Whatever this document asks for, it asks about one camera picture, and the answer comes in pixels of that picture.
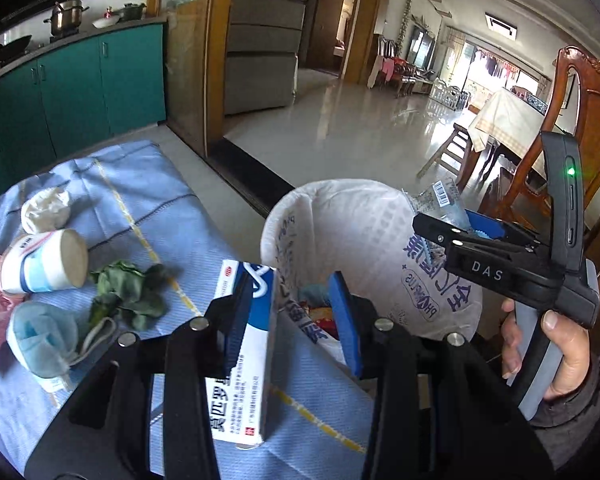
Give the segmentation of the dark sleeve right forearm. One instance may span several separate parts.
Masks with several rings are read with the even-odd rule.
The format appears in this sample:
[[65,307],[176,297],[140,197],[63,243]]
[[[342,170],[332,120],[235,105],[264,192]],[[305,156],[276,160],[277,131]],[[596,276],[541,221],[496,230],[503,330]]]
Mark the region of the dark sleeve right forearm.
[[592,356],[580,387],[543,401],[530,426],[558,478],[577,479],[600,470],[600,356]]

